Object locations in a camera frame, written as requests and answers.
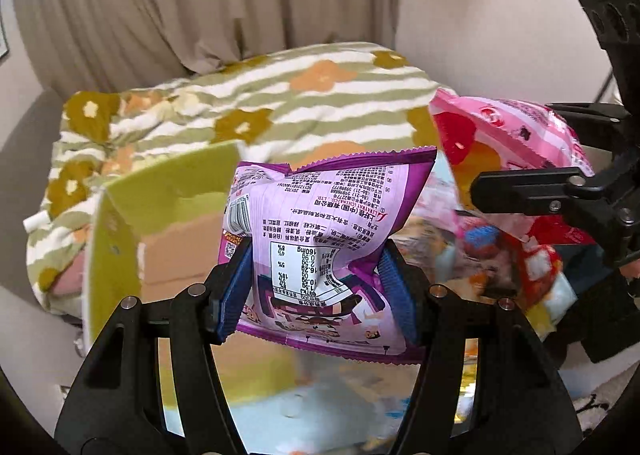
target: barcode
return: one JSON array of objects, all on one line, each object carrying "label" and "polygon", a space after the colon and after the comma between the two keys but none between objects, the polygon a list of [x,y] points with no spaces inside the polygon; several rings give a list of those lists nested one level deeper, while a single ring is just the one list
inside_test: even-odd
[{"label": "barcode", "polygon": [[229,205],[229,231],[235,235],[251,234],[249,223],[249,194],[244,194]]}]

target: blue gripper pad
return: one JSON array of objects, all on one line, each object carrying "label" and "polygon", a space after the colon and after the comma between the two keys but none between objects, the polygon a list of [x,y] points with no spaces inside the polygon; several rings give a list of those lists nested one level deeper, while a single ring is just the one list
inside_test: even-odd
[{"label": "blue gripper pad", "polygon": [[236,331],[253,280],[254,250],[251,239],[243,239],[231,260],[216,266],[205,282],[211,291],[209,309],[213,320],[217,321],[218,343],[225,342]]},{"label": "blue gripper pad", "polygon": [[389,239],[385,242],[378,261],[378,275],[404,339],[415,346],[422,346],[425,332],[426,291],[429,281],[422,269],[409,265]]}]

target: white wall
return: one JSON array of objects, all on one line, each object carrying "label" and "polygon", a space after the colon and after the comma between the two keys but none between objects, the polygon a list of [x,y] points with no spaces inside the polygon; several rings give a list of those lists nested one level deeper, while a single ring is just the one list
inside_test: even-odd
[{"label": "white wall", "polygon": [[399,0],[396,47],[466,95],[592,101],[609,71],[578,0]]},{"label": "white wall", "polygon": [[[0,0],[0,5],[9,45],[9,55],[0,63],[1,149],[42,87],[20,39],[12,0]],[[75,335],[73,327],[18,298],[2,287],[0,279],[0,366],[27,408],[50,433],[62,407],[56,385],[71,384],[81,364],[73,346]]]}]

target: nutrition facts label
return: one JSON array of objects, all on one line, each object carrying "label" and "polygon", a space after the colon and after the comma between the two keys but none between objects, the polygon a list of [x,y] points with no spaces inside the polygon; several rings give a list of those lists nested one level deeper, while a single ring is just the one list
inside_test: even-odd
[{"label": "nutrition facts label", "polygon": [[337,247],[271,242],[271,280],[280,299],[327,307],[351,294],[332,273]]}]

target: metal screw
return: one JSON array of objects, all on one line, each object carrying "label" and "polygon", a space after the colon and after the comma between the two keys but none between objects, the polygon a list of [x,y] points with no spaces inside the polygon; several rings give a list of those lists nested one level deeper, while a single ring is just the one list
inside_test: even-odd
[{"label": "metal screw", "polygon": [[206,290],[207,288],[203,283],[194,283],[187,289],[187,292],[192,296],[200,296],[200,294],[204,293]]},{"label": "metal screw", "polygon": [[562,204],[560,203],[560,200],[552,200],[549,204],[549,211],[551,211],[552,213],[558,213],[561,207]]},{"label": "metal screw", "polygon": [[132,309],[137,305],[137,303],[138,298],[136,298],[135,296],[127,296],[126,298],[122,299],[122,301],[120,302],[120,306],[123,309]]},{"label": "metal screw", "polygon": [[516,308],[516,302],[511,298],[500,298],[498,300],[498,305],[502,310],[513,310]]},{"label": "metal screw", "polygon": [[620,211],[618,211],[618,218],[625,224],[633,224],[635,222],[633,213],[629,208],[620,208]]},{"label": "metal screw", "polygon": [[579,175],[571,175],[571,177],[569,177],[569,182],[574,186],[584,186],[586,180],[584,177],[580,177]]},{"label": "metal screw", "polygon": [[436,284],[431,285],[429,288],[429,294],[435,296],[436,298],[444,298],[447,295],[447,288],[444,285]]}]

